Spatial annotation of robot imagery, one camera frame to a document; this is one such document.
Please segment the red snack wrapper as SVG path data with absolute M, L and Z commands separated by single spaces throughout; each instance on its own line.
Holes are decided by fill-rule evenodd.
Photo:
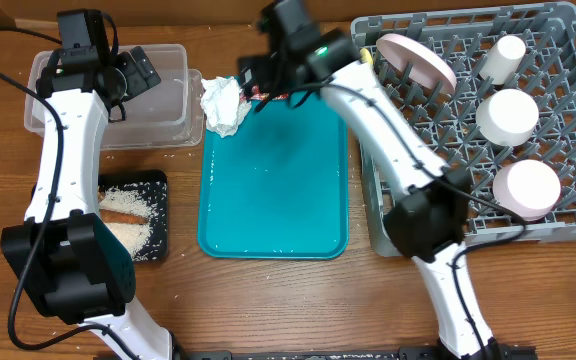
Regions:
M 251 94 L 248 96 L 250 100 L 263 101 L 269 96 L 269 93 L 262 92 L 258 85 L 254 85 L 251 89 Z M 273 100 L 286 100 L 288 98 L 287 94 L 279 94 L 273 97 Z

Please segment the white napkin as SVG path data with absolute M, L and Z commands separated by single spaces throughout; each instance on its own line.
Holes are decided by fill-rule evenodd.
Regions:
M 221 138 L 233 136 L 252 108 L 234 77 L 203 79 L 200 100 L 206 115 L 206 128 Z

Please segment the yellow plastic spoon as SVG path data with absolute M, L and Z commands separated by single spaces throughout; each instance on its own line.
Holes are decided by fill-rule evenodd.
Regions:
M 371 52 L 366 48 L 361 48 L 360 51 L 361 61 L 366 64 L 372 65 L 374 63 Z

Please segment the white rice pile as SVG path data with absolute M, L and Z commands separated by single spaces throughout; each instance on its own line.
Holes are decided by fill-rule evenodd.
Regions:
M 168 253 L 167 185 L 140 181 L 98 187 L 102 221 L 135 263 Z

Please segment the orange carrot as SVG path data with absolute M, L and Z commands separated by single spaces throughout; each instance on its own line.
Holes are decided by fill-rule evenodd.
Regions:
M 101 209 L 100 215 L 104 223 L 119 223 L 119 224 L 131 224 L 131 225 L 146 225 L 149 223 L 149 220 L 142 216 L 129 213 L 121 213 L 107 209 Z

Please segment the white pink plate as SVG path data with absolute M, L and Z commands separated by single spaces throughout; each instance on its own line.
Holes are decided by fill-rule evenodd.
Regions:
M 452 95 L 455 92 L 457 78 L 454 71 L 439 55 L 420 42 L 404 35 L 386 34 L 376 41 L 376 47 L 402 73 L 411 64 L 409 78 L 419 85 L 432 89 L 441 84 L 440 93 Z

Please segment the white cup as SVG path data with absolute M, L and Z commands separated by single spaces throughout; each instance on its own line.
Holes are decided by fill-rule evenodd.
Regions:
M 525 53 L 526 45 L 520 37 L 505 35 L 487 52 L 479 76 L 490 78 L 495 86 L 504 85 L 516 74 Z

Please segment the pale green bowl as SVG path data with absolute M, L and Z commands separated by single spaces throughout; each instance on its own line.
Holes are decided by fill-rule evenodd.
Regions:
M 479 132 L 498 146 L 515 147 L 528 141 L 539 119 L 535 100 L 517 89 L 504 89 L 484 100 L 476 110 Z

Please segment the pink bowl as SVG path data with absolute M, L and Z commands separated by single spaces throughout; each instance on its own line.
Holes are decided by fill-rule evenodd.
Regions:
M 537 160 L 522 160 L 505 166 L 493 180 L 492 190 L 497 202 L 526 221 L 545 217 L 561 194 L 555 171 Z

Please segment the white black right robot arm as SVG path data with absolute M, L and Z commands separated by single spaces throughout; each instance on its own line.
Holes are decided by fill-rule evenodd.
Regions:
M 370 64 L 339 29 L 322 33 L 300 0 L 272 1 L 257 23 L 269 52 L 239 59 L 245 94 L 267 100 L 317 94 L 352 129 L 393 192 L 383 227 L 411 259 L 430 295 L 444 359 L 496 359 L 500 346 L 485 322 L 465 259 L 463 227 L 473 197 L 462 168 L 451 169 L 410 127 Z

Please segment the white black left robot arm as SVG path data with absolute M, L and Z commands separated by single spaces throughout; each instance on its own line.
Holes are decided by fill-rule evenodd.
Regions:
M 136 297 L 131 255 L 101 219 L 99 160 L 110 112 L 158 78 L 121 63 L 99 10 L 58 14 L 60 48 L 35 86 L 44 123 L 38 179 L 21 225 L 3 229 L 1 249 L 44 317 L 90 331 L 121 359 L 180 359 L 174 336 Z

